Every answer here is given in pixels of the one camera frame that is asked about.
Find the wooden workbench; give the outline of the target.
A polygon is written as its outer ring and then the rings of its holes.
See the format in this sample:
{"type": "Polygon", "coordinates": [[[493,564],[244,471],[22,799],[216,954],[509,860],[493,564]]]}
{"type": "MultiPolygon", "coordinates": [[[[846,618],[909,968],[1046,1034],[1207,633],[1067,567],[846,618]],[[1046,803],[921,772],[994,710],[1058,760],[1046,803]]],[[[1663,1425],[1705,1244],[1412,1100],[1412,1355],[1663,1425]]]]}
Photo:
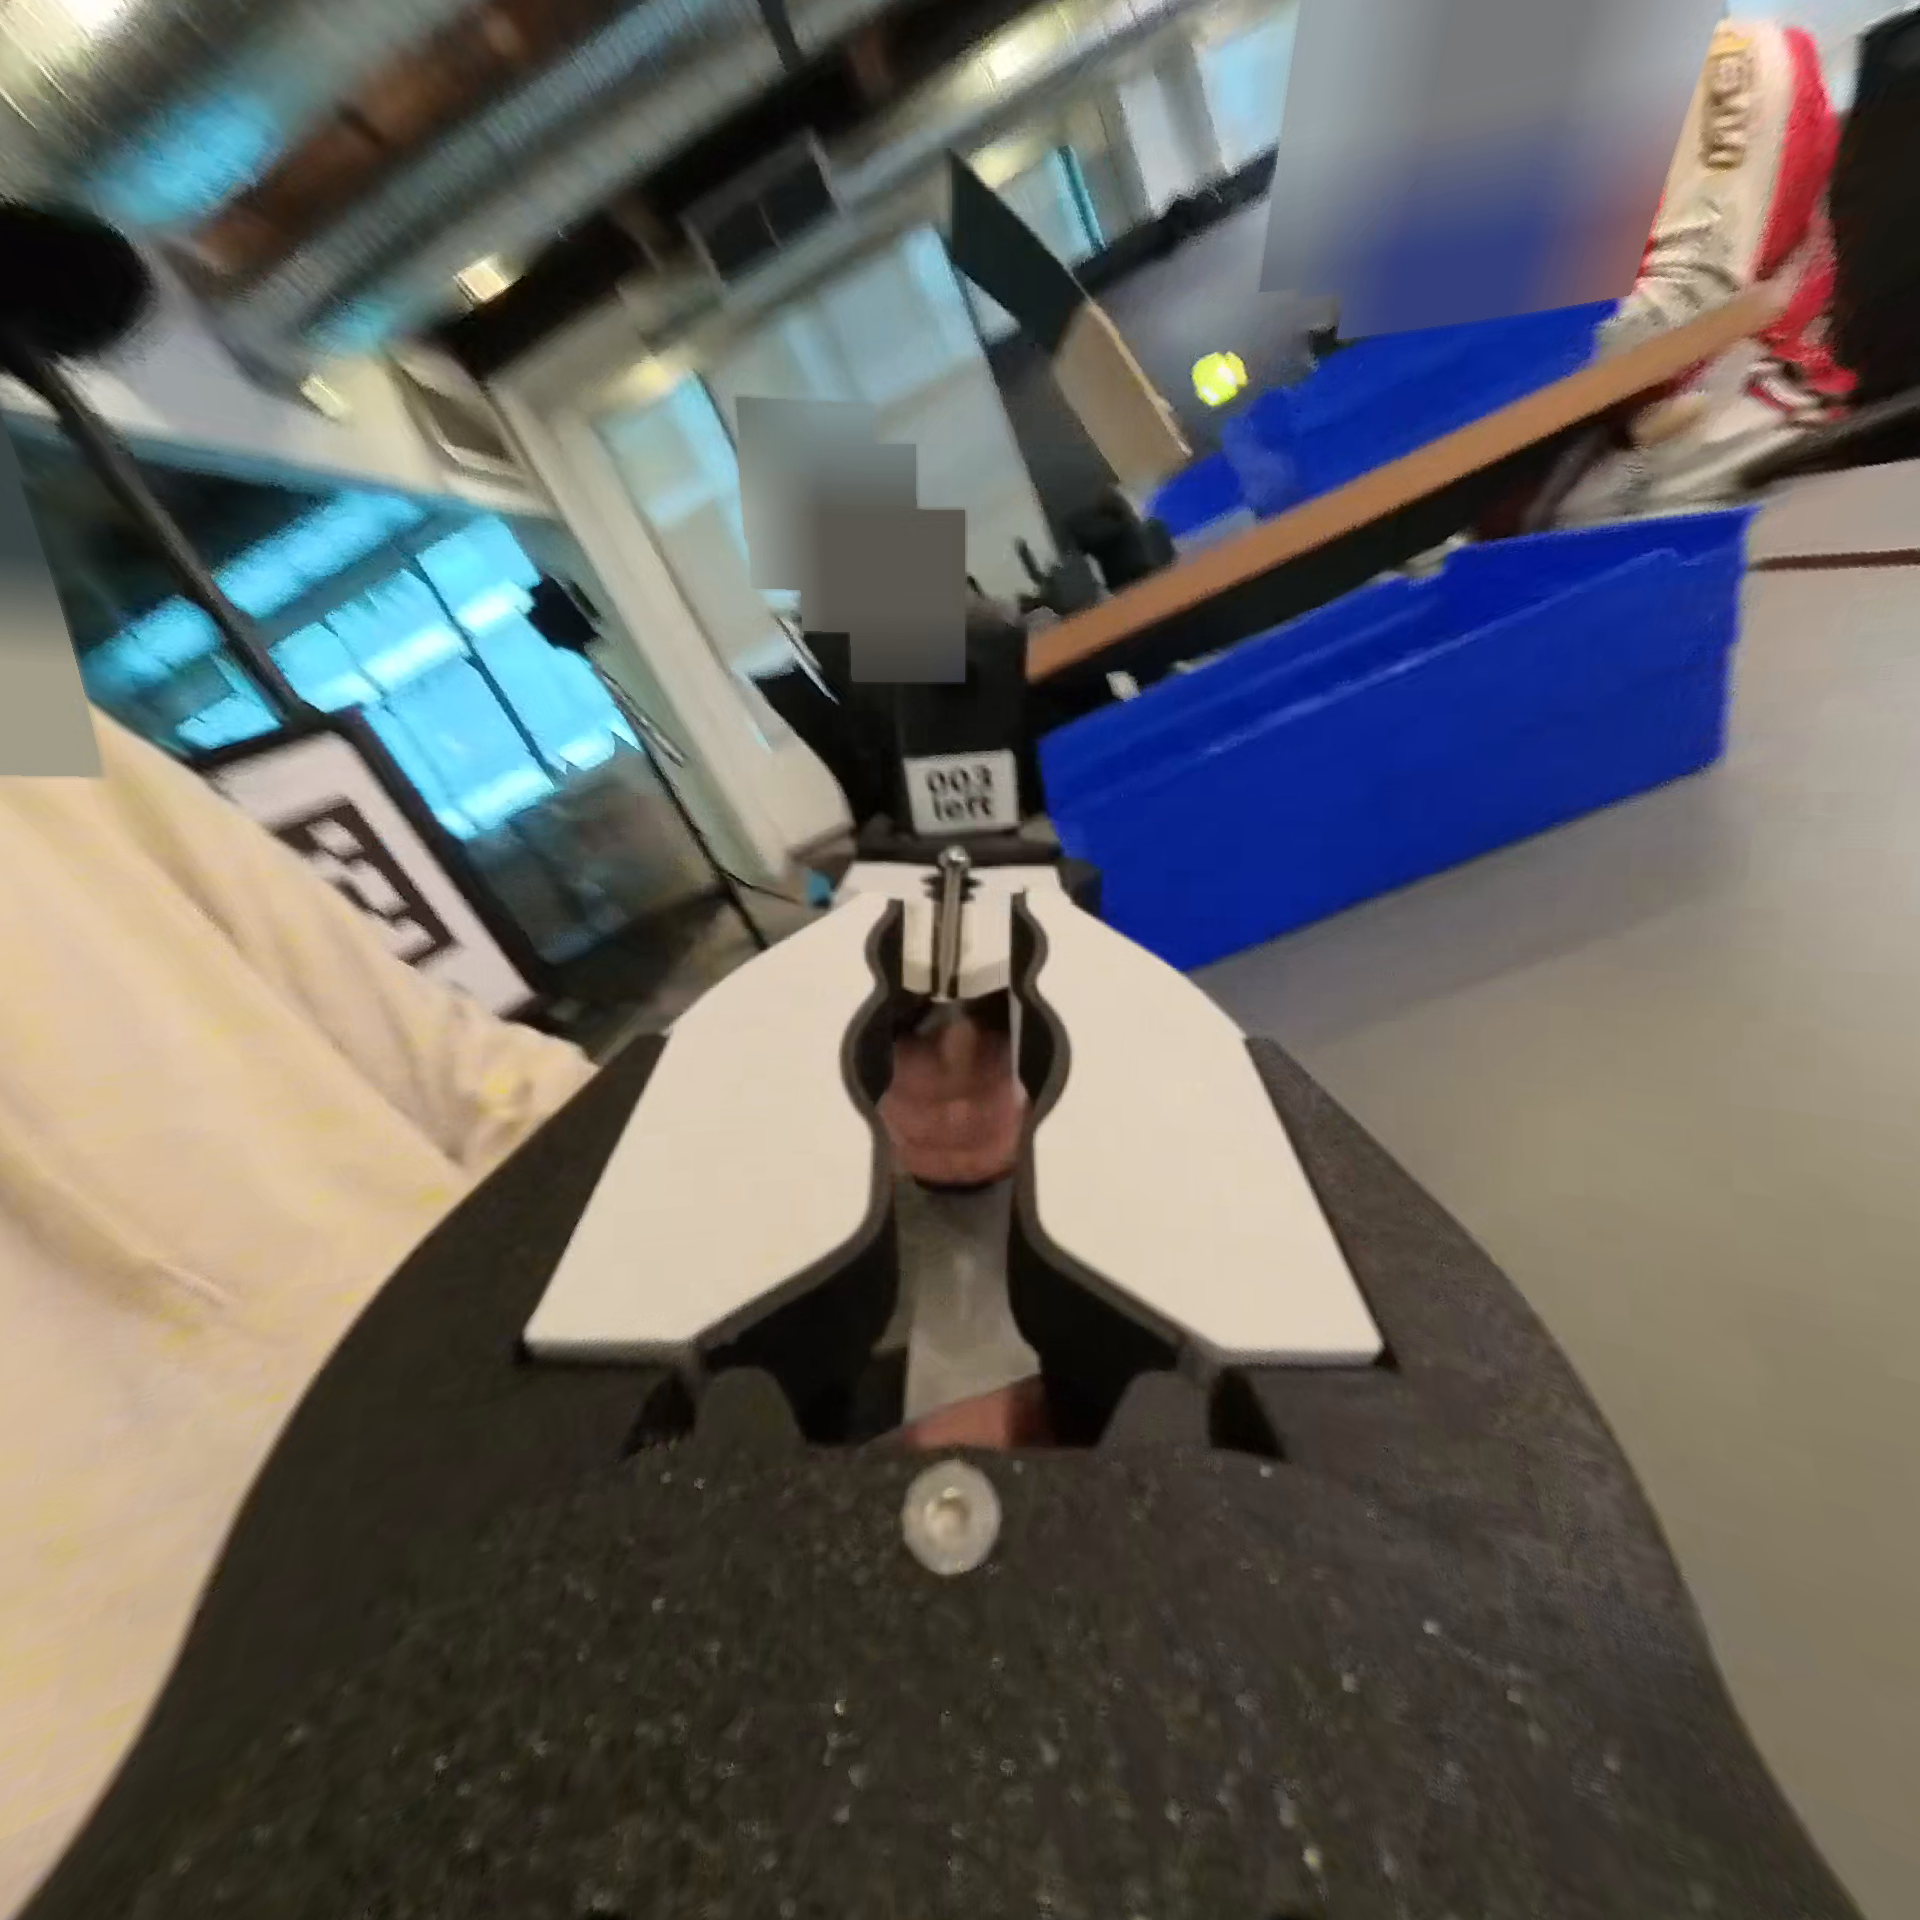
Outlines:
{"type": "Polygon", "coordinates": [[[1682,325],[1596,357],[1433,442],[1372,467],[1282,516],[1197,549],[1088,612],[1041,628],[1025,643],[1024,675],[1041,683],[1213,598],[1263,577],[1443,487],[1581,427],[1707,364],[1774,323],[1788,292],[1749,285],[1682,325]]]}

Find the large blue storage crate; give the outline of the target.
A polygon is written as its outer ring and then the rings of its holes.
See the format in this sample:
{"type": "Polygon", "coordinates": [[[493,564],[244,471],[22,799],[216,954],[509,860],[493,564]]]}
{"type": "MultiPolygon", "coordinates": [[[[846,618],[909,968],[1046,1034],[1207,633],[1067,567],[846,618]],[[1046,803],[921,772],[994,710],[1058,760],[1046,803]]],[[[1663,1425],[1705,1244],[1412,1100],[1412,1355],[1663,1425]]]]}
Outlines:
{"type": "Polygon", "coordinates": [[[1282,516],[1581,369],[1613,300],[1393,332],[1331,349],[1251,396],[1218,450],[1152,493],[1175,540],[1230,517],[1282,516]]]}

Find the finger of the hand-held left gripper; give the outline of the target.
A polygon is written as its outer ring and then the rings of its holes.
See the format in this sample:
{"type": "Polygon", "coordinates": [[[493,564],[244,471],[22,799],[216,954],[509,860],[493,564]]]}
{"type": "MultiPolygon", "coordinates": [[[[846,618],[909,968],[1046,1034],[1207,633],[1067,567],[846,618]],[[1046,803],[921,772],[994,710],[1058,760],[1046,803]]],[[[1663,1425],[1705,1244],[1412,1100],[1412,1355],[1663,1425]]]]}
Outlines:
{"type": "Polygon", "coordinates": [[[929,861],[852,861],[832,891],[832,904],[882,900],[899,905],[899,987],[933,995],[933,922],[940,872],[929,861]]]}
{"type": "Polygon", "coordinates": [[[1075,905],[1067,861],[1002,864],[971,872],[961,908],[955,997],[981,999],[1020,983],[1056,943],[1060,901],[1075,905]]]}

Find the person's left hand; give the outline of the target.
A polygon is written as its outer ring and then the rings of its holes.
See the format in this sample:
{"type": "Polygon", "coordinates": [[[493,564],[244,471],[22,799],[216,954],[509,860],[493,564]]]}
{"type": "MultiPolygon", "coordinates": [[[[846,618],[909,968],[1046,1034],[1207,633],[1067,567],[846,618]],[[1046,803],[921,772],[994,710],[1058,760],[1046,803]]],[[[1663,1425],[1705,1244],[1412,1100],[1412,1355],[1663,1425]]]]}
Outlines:
{"type": "Polygon", "coordinates": [[[1011,1034],[971,1019],[901,1031],[877,1101],[899,1174],[970,1192],[1004,1182],[1025,1123],[1011,1034]]]}

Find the framed black-white marker sign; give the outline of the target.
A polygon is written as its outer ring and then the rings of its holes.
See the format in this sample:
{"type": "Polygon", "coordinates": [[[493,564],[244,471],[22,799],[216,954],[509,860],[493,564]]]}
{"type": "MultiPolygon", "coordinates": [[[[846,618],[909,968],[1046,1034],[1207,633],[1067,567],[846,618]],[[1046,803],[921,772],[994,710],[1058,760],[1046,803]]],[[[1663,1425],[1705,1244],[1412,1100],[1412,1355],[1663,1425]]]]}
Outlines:
{"type": "Polygon", "coordinates": [[[553,999],[551,965],[355,713],[311,712],[187,763],[421,977],[501,1017],[553,999]]]}

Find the open cardboard box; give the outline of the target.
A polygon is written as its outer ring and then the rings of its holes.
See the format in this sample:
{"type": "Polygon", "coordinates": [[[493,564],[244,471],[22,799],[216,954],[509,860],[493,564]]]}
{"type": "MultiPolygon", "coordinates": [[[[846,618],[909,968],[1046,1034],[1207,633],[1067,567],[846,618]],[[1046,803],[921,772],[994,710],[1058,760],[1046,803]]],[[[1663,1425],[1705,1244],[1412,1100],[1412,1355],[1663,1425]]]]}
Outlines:
{"type": "Polygon", "coordinates": [[[1140,492],[1186,467],[1175,413],[1073,268],[955,149],[943,154],[943,189],[953,268],[1038,348],[1115,482],[1140,492]]]}

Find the blue plastic parts bin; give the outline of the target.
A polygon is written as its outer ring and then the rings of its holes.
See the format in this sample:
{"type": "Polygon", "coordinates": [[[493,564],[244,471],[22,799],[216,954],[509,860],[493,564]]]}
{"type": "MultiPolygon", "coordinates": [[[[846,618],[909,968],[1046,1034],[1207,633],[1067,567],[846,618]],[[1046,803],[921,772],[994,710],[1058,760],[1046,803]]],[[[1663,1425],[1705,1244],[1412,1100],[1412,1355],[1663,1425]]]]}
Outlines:
{"type": "Polygon", "coordinates": [[[1175,970],[1710,770],[1749,505],[1458,547],[1053,732],[1064,851],[1175,970]]]}

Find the person's right hand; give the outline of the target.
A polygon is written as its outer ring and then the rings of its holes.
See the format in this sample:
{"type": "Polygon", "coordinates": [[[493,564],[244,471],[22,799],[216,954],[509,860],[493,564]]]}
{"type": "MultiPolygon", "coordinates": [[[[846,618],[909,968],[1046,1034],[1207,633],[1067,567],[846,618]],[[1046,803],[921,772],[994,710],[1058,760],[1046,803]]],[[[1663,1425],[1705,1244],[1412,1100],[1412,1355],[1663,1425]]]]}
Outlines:
{"type": "Polygon", "coordinates": [[[1029,1375],[938,1405],[897,1432],[920,1452],[1024,1452],[1051,1443],[1044,1379],[1029,1375]]]}

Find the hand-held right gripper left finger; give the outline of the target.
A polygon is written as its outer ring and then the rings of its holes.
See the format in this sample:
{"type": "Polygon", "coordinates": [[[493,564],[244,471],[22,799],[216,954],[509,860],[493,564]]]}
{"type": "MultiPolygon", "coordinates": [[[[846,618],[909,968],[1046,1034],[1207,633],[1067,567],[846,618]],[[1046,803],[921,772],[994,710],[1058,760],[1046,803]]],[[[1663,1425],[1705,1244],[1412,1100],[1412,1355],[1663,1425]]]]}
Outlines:
{"type": "Polygon", "coordinates": [[[904,905],[858,893],[664,1034],[525,1319],[528,1359],[775,1379],[844,1435],[899,1301],[892,1076],[904,905]]]}

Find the silver ventilation duct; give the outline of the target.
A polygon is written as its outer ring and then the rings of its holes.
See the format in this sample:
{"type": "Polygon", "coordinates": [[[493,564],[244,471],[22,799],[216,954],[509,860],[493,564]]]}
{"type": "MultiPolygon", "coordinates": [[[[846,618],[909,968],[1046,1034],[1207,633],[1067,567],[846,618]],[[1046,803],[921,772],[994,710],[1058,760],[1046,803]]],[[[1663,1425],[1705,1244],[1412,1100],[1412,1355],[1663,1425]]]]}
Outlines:
{"type": "Polygon", "coordinates": [[[3,199],[158,251],[275,357],[484,304],[648,179],[889,103],[1041,4],[3,4],[3,199]]]}

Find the person's cream hoodie torso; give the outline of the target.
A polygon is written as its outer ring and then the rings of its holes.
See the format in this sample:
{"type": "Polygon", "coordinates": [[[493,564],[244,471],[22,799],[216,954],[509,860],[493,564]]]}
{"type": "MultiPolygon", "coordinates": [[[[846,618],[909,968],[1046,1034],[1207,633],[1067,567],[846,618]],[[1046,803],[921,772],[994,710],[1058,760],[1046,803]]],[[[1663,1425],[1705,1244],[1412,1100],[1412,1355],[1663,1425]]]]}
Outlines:
{"type": "Polygon", "coordinates": [[[410,968],[104,710],[2,793],[2,1910],[166,1686],[372,1298],[598,1063],[410,968]]]}

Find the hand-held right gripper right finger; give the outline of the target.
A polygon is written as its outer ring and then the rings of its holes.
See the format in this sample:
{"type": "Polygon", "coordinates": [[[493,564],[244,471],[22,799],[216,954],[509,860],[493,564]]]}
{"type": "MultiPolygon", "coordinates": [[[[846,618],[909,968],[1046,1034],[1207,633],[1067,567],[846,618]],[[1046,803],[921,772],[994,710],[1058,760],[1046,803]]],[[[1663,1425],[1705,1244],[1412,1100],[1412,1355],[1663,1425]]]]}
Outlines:
{"type": "Polygon", "coordinates": [[[1010,908],[1025,1093],[1007,1299],[1071,1442],[1129,1392],[1199,1427],[1272,1371],[1356,1373],[1386,1336],[1241,1025],[1061,889],[1010,908]]]}

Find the black disc-topped stand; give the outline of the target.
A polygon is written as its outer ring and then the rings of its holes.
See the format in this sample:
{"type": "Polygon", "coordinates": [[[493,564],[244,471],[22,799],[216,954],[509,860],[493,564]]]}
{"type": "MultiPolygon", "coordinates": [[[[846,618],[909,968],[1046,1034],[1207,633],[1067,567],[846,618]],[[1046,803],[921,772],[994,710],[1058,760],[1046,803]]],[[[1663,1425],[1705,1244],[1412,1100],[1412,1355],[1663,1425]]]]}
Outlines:
{"type": "Polygon", "coordinates": [[[282,722],[308,722],[316,707],[288,681],[249,615],[70,371],[120,348],[147,320],[153,293],[155,279],[142,251],[99,217],[71,208],[2,204],[3,371],[49,410],[64,442],[128,513],[171,585],[244,662],[282,722]]]}

